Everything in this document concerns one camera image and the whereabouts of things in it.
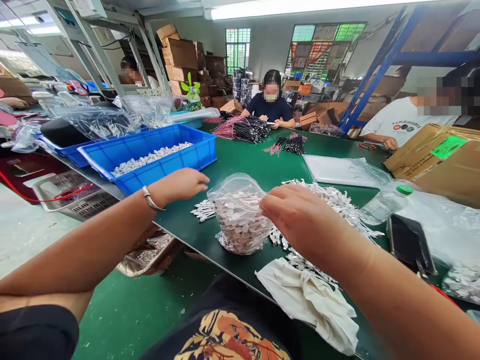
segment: black t-shirt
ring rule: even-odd
[[[56,305],[0,313],[0,359],[69,360],[79,339],[73,314]],[[185,323],[142,360],[301,359],[295,324],[238,280],[221,276],[185,316]]]
[[[283,121],[289,121],[294,117],[292,108],[283,97],[279,96],[275,102],[267,102],[261,92],[253,97],[246,109],[258,118],[262,115],[268,116],[268,121],[272,123],[280,118]]]

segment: bracelet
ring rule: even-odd
[[[146,201],[148,203],[148,205],[150,205],[150,207],[154,210],[157,210],[157,211],[165,211],[166,209],[164,208],[161,208],[161,207],[158,207],[157,204],[154,203],[154,201],[152,200],[152,198],[150,197],[150,192],[149,192],[149,189],[144,186],[141,188],[143,190],[143,196],[146,198]]]

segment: green table surface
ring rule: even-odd
[[[211,132],[213,128],[212,125],[204,124],[200,130]],[[266,192],[275,186],[279,186],[281,182],[291,179],[305,179],[306,182],[311,183],[312,178],[309,170],[300,155],[282,151],[280,156],[277,157],[263,151],[263,149],[273,145],[279,136],[286,136],[291,132],[292,130],[289,129],[273,131],[270,138],[267,138],[264,143],[258,144],[217,138],[216,154],[218,160],[202,170],[210,178],[209,186],[213,187],[221,183],[226,177],[234,173],[250,175]],[[382,149],[368,151],[359,147],[357,141],[303,131],[296,132],[307,136],[308,139],[305,142],[305,152],[307,154],[336,158],[365,157],[368,163],[385,169],[382,165],[385,161],[385,151]],[[379,191],[374,188],[357,186],[335,185],[335,187],[342,192],[347,191],[348,195],[351,196],[352,203],[359,207],[365,205]],[[199,223],[198,219],[190,213],[195,208],[195,204],[206,198],[206,193],[201,193],[190,200],[170,204],[166,211],[157,216],[155,222],[174,234],[190,248],[271,299],[270,293],[258,281],[254,272],[260,270],[272,260],[284,257],[287,252],[280,247],[273,246],[271,242],[266,243],[263,250],[249,256],[235,255],[226,251],[215,238],[215,235],[220,231],[217,220],[213,218]],[[385,226],[377,226],[373,229],[385,231]],[[388,239],[386,237],[379,238],[377,242],[383,248],[388,249]],[[385,359],[387,355],[379,337],[349,296],[345,292],[343,295],[353,305],[357,313],[355,321],[360,328],[357,334],[359,340],[356,348],[357,355],[364,359]],[[330,346],[319,335],[317,336],[319,354],[331,353]]]

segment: face mask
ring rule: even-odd
[[[268,103],[274,103],[275,101],[277,101],[278,96],[278,94],[263,94],[265,101]]]

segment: blue metal shelf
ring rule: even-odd
[[[432,51],[402,52],[402,48],[412,35],[412,32],[415,30],[420,20],[422,20],[423,16],[429,13],[429,10],[431,10],[432,6],[435,5],[417,5],[403,28],[402,25],[406,19],[404,13],[407,6],[402,7],[390,31],[388,32],[388,35],[383,41],[380,50],[378,50],[375,59],[373,59],[373,62],[363,77],[360,86],[355,91],[353,98],[351,99],[350,104],[343,115],[343,118],[341,119],[339,126],[343,131],[345,131],[345,136],[347,136],[349,130],[353,126],[365,126],[365,122],[358,121],[358,117],[368,104],[370,97],[380,84],[380,81],[390,66],[406,65],[416,67],[456,68],[464,63],[480,61],[480,53],[475,51],[439,52],[450,35],[455,32],[455,29],[462,22],[462,19],[466,14],[458,16],[455,21],[453,21],[448,30],[442,35],[438,43],[433,47]],[[369,84],[372,75],[377,69],[378,71]]]

